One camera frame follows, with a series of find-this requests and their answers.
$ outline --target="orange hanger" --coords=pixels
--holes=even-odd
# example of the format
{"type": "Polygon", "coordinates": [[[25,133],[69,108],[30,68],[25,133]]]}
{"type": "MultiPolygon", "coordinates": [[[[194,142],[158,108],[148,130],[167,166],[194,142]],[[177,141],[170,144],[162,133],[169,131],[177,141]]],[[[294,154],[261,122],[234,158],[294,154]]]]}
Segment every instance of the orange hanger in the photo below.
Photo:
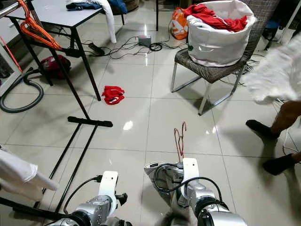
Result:
{"type": "Polygon", "coordinates": [[[38,25],[38,23],[31,17],[30,11],[29,11],[26,3],[23,0],[18,0],[18,2],[25,11],[25,20],[20,25],[21,31],[24,34],[33,37],[35,40],[38,40],[38,41],[44,43],[45,45],[48,45],[49,47],[54,48],[55,50],[61,50],[62,47],[60,46],[60,44],[58,44],[56,42],[56,40],[47,31],[45,31],[44,28],[42,28],[40,25],[38,25]],[[32,30],[34,30],[37,34],[34,34],[30,31],[28,31],[25,25],[27,25],[32,30]]]}

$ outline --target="black sock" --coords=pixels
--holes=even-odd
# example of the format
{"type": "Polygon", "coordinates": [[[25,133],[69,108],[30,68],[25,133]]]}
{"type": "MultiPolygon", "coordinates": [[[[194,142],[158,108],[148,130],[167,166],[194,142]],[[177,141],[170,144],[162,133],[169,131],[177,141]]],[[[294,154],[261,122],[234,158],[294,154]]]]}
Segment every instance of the black sock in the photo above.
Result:
{"type": "Polygon", "coordinates": [[[270,174],[278,175],[293,165],[295,165],[295,161],[292,158],[292,154],[289,154],[277,159],[268,160],[262,166],[270,174]]]}
{"type": "Polygon", "coordinates": [[[277,139],[280,136],[280,134],[272,133],[270,127],[265,126],[256,120],[248,120],[246,121],[246,125],[266,138],[277,139]]]}

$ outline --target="gray hose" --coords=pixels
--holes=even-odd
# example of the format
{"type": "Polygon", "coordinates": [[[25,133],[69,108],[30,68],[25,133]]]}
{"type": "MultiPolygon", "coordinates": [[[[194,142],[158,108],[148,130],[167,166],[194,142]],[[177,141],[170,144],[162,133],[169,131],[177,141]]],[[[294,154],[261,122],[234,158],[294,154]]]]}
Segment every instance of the gray hose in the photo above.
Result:
{"type": "Polygon", "coordinates": [[[39,73],[40,71],[38,69],[35,69],[33,70],[32,67],[29,69],[29,71],[27,71],[25,74],[22,74],[20,75],[17,80],[6,90],[6,92],[2,95],[1,99],[0,99],[0,109],[7,112],[7,113],[18,113],[18,112],[24,112],[32,107],[34,107],[35,105],[37,105],[41,99],[43,98],[44,96],[44,90],[43,88],[29,80],[27,77],[31,74],[35,74],[35,73],[39,73]],[[29,85],[29,86],[33,86],[35,87],[38,91],[39,91],[39,95],[38,97],[33,101],[31,102],[30,104],[24,106],[24,107],[19,107],[19,108],[9,108],[9,107],[6,107],[4,102],[5,102],[5,98],[7,97],[8,93],[14,88],[16,87],[21,81],[24,81],[24,83],[26,85],[29,85]]]}

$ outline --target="clothing rack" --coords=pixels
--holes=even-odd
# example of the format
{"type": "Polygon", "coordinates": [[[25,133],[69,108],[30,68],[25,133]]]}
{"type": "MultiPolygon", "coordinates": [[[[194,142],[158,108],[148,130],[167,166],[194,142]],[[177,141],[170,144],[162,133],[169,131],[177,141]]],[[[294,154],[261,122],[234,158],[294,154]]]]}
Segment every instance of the clothing rack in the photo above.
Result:
{"type": "MultiPolygon", "coordinates": [[[[31,1],[32,0],[27,0],[26,4],[29,7],[31,7],[33,9],[33,11],[34,11],[34,8],[33,8],[33,5],[31,3],[31,1]]],[[[17,9],[19,7],[20,7],[19,4],[14,4],[14,5],[10,6],[9,9],[6,8],[6,9],[0,11],[0,18],[2,18],[3,16],[7,15],[8,13],[12,12],[13,10],[15,10],[15,9],[17,9]]],[[[23,39],[26,39],[26,36],[20,31],[19,24],[17,23],[17,24],[15,24],[15,26],[16,26],[16,29],[19,31],[21,37],[23,39]]],[[[61,61],[58,58],[58,55],[57,55],[56,51],[53,48],[50,48],[49,46],[47,46],[47,45],[45,45],[43,43],[39,43],[39,45],[42,46],[42,47],[48,48],[50,50],[52,56],[54,57],[54,59],[58,63],[59,68],[62,71],[63,76],[64,76],[65,80],[67,81],[68,86],[70,87],[70,90],[72,91],[72,94],[74,95],[76,101],[78,102],[78,104],[79,104],[79,106],[80,106],[80,108],[81,108],[81,110],[82,110],[82,112],[83,112],[83,114],[85,116],[85,118],[77,118],[77,117],[73,117],[73,116],[69,116],[67,118],[68,122],[77,123],[77,126],[76,126],[76,128],[75,128],[72,136],[70,137],[70,140],[68,141],[67,146],[64,148],[61,156],[59,157],[57,163],[55,164],[55,166],[54,166],[54,168],[52,170],[52,172],[50,173],[50,176],[49,176],[50,179],[52,179],[53,176],[55,175],[55,173],[56,173],[59,165],[61,164],[61,162],[62,162],[65,154],[67,153],[67,151],[68,151],[68,149],[70,147],[70,144],[74,140],[74,137],[76,136],[76,134],[77,134],[78,130],[80,129],[80,127],[83,124],[86,124],[86,125],[93,125],[94,129],[93,129],[92,133],[90,134],[89,139],[87,140],[87,143],[86,143],[86,145],[85,145],[85,147],[84,147],[84,149],[83,149],[83,151],[81,153],[81,156],[79,157],[78,162],[77,162],[77,164],[76,164],[76,166],[75,166],[75,168],[74,168],[74,170],[73,170],[73,172],[72,172],[72,174],[71,174],[71,176],[69,178],[68,184],[65,187],[65,190],[64,190],[64,192],[63,192],[63,194],[61,196],[61,199],[60,199],[58,205],[56,206],[55,211],[48,211],[48,210],[39,209],[38,206],[39,206],[40,202],[36,202],[33,207],[30,207],[30,206],[22,205],[22,204],[19,204],[17,202],[13,202],[11,200],[8,200],[8,199],[5,199],[5,198],[1,198],[1,197],[0,197],[0,204],[12,207],[13,210],[17,211],[17,212],[29,214],[29,215],[32,215],[32,216],[47,218],[47,219],[51,219],[51,220],[58,220],[58,219],[61,219],[61,218],[63,218],[65,216],[64,214],[59,213],[60,207],[62,206],[62,203],[63,203],[63,201],[64,201],[64,199],[65,199],[65,197],[66,197],[66,195],[68,193],[68,190],[69,190],[69,188],[70,188],[70,186],[71,186],[71,184],[73,182],[73,179],[76,176],[76,173],[77,173],[77,171],[79,169],[79,166],[80,166],[80,164],[81,164],[81,162],[82,162],[82,160],[83,160],[83,158],[84,158],[84,156],[86,154],[86,151],[87,151],[87,149],[88,149],[88,147],[90,145],[90,142],[91,142],[91,140],[93,138],[93,135],[96,132],[96,129],[99,126],[112,127],[113,124],[112,124],[111,121],[92,120],[89,117],[89,115],[88,115],[88,113],[87,113],[87,111],[86,111],[86,109],[85,109],[85,107],[84,107],[84,105],[83,105],[83,103],[82,103],[79,95],[77,94],[77,92],[76,92],[76,90],[75,90],[72,82],[70,81],[70,79],[68,77],[68,73],[66,72],[63,64],[61,63],[61,61]]],[[[28,50],[30,51],[30,53],[33,56],[36,56],[35,53],[32,52],[33,49],[30,47],[30,45],[29,46],[27,45],[27,48],[28,48],[28,50]]]]}

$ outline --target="laundry basket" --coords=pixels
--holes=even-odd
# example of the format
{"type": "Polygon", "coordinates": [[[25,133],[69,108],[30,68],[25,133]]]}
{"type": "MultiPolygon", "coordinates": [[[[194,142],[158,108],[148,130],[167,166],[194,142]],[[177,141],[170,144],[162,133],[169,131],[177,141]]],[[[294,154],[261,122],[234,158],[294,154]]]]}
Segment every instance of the laundry basket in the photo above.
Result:
{"type": "Polygon", "coordinates": [[[251,9],[239,0],[203,2],[222,19],[247,16],[245,28],[238,32],[215,29],[192,15],[187,17],[188,53],[191,59],[203,66],[225,67],[235,64],[243,55],[249,34],[256,18],[251,9]]]}

